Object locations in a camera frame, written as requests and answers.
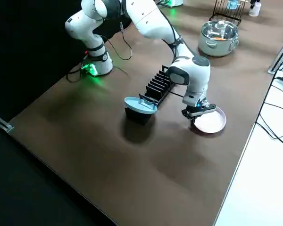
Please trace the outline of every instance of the pot lid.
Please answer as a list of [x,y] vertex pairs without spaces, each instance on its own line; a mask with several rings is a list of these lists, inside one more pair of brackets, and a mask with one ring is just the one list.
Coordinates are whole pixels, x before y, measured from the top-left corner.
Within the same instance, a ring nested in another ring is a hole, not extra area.
[[201,29],[203,35],[217,41],[225,41],[238,37],[238,27],[225,20],[206,22]]

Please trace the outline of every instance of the white plate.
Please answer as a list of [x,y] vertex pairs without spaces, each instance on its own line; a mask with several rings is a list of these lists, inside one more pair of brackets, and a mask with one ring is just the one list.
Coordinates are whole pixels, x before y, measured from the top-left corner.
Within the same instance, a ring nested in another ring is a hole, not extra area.
[[225,124],[225,113],[219,107],[216,107],[216,110],[212,113],[203,114],[194,122],[195,127],[204,133],[220,132]]

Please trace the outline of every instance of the stainless steel pot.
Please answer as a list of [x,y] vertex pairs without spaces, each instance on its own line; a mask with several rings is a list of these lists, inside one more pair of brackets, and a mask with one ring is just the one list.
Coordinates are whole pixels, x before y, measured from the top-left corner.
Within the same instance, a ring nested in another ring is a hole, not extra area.
[[222,57],[232,52],[238,44],[238,27],[233,23],[213,20],[202,26],[198,46],[205,54]]

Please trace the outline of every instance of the black backdrop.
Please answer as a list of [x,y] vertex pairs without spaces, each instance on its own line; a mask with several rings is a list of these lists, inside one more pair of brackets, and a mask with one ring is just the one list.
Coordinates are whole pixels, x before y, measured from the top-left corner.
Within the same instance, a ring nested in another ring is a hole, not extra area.
[[[65,21],[81,10],[80,0],[0,1],[0,117],[9,121],[61,79],[84,55],[68,36]],[[131,22],[120,18],[124,27]],[[119,21],[96,33],[112,37]]]

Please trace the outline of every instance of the metal wire rack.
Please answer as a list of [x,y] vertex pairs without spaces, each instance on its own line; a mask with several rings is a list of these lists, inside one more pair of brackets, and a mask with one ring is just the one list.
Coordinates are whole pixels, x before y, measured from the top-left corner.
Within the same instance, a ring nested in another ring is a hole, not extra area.
[[213,15],[209,20],[226,20],[238,26],[247,2],[247,0],[216,0]]

